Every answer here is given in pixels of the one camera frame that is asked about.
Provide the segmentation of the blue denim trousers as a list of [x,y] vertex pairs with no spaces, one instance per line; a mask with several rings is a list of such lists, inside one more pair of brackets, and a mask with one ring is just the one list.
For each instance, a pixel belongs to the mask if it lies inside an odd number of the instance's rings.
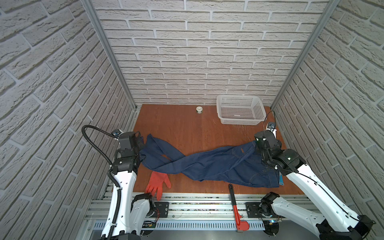
[[255,141],[185,156],[168,142],[148,135],[140,155],[152,171],[184,174],[194,181],[223,181],[252,188],[280,186],[279,172],[263,164]]

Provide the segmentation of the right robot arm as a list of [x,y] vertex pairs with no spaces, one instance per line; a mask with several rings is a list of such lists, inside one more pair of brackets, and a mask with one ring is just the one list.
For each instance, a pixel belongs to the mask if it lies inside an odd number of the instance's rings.
[[270,192],[261,200],[262,216],[285,217],[321,240],[363,240],[369,235],[375,221],[345,205],[295,150],[282,150],[281,142],[268,130],[256,133],[255,140],[263,163],[286,176],[319,210],[316,214]]

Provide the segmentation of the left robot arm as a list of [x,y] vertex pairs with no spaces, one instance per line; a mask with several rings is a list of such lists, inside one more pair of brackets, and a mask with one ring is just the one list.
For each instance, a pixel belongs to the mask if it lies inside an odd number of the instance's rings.
[[114,184],[113,195],[101,239],[139,240],[145,218],[155,212],[151,194],[133,197],[144,140],[140,132],[120,133],[117,140],[119,148],[107,172]]

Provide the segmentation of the grey blue work glove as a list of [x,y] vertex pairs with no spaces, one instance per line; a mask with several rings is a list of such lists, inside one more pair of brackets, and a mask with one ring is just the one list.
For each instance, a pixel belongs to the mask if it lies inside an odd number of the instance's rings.
[[283,179],[283,175],[282,174],[279,174],[279,185],[280,186],[284,186],[284,179]]

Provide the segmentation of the red work glove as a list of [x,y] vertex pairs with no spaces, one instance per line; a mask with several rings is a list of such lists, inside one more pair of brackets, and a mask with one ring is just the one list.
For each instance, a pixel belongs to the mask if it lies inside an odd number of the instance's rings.
[[157,201],[160,201],[163,195],[163,184],[165,184],[168,189],[172,187],[169,176],[164,173],[153,171],[145,189],[145,193],[150,193],[153,197],[156,196]]

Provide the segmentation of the white plastic basket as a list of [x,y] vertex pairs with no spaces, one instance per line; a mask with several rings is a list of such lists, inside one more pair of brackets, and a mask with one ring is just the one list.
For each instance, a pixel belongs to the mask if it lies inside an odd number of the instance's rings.
[[259,97],[241,95],[218,95],[217,113],[224,125],[255,126],[267,116]]

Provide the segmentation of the white tape roll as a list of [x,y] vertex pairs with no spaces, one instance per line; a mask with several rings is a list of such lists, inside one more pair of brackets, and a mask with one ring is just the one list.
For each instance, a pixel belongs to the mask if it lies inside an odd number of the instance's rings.
[[197,112],[198,114],[201,114],[201,113],[203,112],[203,108],[200,107],[200,106],[196,107],[196,112]]

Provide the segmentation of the red pipe wrench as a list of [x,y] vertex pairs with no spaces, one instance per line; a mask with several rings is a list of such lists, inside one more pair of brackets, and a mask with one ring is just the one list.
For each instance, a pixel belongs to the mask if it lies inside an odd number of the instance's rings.
[[241,233],[244,231],[248,231],[250,228],[249,223],[246,221],[243,221],[242,216],[239,214],[235,193],[234,193],[234,187],[232,184],[229,184],[229,191],[230,191],[230,197],[231,197],[231,204],[232,204],[234,215],[235,215],[237,232]]

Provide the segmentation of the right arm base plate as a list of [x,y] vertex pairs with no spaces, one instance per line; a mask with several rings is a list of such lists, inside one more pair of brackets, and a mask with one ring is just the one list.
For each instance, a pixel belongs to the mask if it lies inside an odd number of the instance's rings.
[[271,205],[262,204],[261,202],[246,202],[246,211],[248,218],[264,218],[264,219],[280,219],[281,216],[277,215]]

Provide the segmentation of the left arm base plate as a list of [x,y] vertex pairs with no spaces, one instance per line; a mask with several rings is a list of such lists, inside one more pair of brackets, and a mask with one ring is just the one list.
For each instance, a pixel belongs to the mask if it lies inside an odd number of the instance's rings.
[[131,204],[130,218],[144,216],[144,218],[167,218],[169,213],[169,202],[150,202],[149,200],[138,200]]

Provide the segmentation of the aluminium rail frame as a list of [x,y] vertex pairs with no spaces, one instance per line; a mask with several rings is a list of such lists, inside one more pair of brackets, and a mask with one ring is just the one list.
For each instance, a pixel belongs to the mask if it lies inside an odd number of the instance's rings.
[[[246,202],[260,202],[264,195],[235,194],[239,214],[250,225],[250,231],[263,231],[264,218],[248,218]],[[281,195],[288,203],[295,204],[320,216],[320,211],[305,195]],[[112,193],[107,193],[103,200],[93,200],[85,220],[94,224],[95,230],[102,230],[106,224]],[[186,194],[165,193],[161,202],[169,202],[167,218],[146,218],[146,231],[153,230],[202,230],[202,231],[236,231],[236,221],[230,194]]]

